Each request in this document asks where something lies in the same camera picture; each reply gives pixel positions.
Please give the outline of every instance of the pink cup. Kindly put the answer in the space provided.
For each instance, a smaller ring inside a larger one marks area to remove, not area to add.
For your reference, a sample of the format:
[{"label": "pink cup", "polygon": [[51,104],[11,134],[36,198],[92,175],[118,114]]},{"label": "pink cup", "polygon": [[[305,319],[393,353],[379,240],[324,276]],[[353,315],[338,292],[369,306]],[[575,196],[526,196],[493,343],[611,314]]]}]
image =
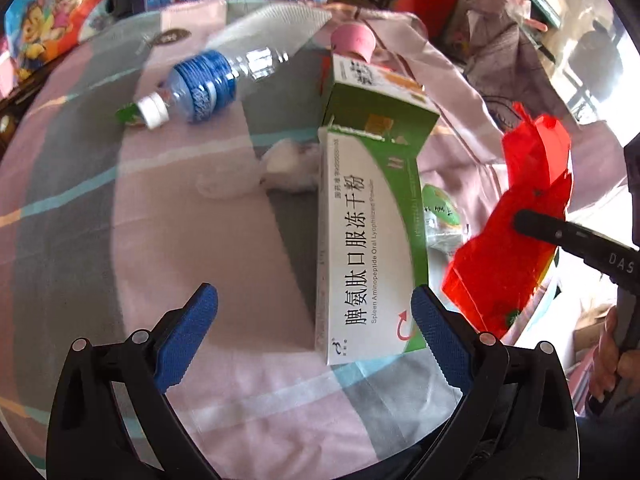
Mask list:
[{"label": "pink cup", "polygon": [[370,63],[376,49],[376,37],[367,25],[345,23],[331,35],[331,48],[341,56],[356,55]]}]

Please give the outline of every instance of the screw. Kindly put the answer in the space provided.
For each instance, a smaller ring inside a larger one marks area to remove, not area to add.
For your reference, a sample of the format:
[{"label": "screw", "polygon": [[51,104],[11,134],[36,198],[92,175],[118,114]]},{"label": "screw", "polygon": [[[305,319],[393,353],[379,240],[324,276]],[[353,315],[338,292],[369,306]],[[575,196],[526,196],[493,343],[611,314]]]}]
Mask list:
[{"label": "screw", "polygon": [[84,350],[84,348],[86,347],[86,339],[76,339],[74,341],[74,343],[71,345],[71,348],[74,349],[74,351],[79,352],[81,350]]},{"label": "screw", "polygon": [[493,346],[495,345],[495,336],[493,334],[489,334],[488,332],[482,332],[480,334],[480,342],[483,345]]},{"label": "screw", "polygon": [[540,349],[545,354],[552,354],[554,352],[554,346],[551,343],[548,343],[546,341],[543,341],[542,343],[540,343]]},{"label": "screw", "polygon": [[131,340],[136,344],[142,344],[144,342],[146,342],[149,339],[149,332],[147,332],[146,330],[138,330],[137,332],[133,333],[133,336],[131,336]]}]

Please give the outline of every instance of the red arrow logo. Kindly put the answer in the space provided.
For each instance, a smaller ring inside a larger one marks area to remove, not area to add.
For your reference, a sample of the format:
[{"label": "red arrow logo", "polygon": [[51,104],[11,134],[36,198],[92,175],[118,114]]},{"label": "red arrow logo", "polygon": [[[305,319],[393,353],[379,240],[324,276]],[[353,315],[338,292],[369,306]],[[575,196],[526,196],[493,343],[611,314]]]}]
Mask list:
[{"label": "red arrow logo", "polygon": [[404,312],[401,312],[400,314],[398,314],[398,316],[400,317],[400,321],[398,321],[398,332],[397,332],[398,339],[400,341],[409,341],[409,339],[411,339],[412,336],[415,333],[415,326],[414,326],[414,330],[412,330],[411,333],[408,336],[403,336],[400,333],[400,327],[402,326],[402,323],[404,323],[406,321],[406,310]]}]

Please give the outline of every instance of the cartoon poster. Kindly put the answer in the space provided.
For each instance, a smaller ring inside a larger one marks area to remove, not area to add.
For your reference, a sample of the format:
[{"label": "cartoon poster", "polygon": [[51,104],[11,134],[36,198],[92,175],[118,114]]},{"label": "cartoon poster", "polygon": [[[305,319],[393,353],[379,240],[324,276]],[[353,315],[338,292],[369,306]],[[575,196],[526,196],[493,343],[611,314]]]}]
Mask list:
[{"label": "cartoon poster", "polygon": [[18,82],[108,23],[107,0],[14,0],[4,29]]}]

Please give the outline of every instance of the green medicine box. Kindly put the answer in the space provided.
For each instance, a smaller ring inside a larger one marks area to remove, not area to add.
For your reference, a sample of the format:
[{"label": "green medicine box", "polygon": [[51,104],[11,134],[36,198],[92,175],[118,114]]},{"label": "green medicine box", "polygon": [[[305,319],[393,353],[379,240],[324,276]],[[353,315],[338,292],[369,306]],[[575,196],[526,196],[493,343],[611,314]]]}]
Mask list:
[{"label": "green medicine box", "polygon": [[410,307],[429,279],[415,157],[351,128],[319,137],[316,349],[337,365],[424,348]]},{"label": "green medicine box", "polygon": [[440,114],[414,80],[333,55],[323,125],[353,128],[405,144],[417,156]]}]

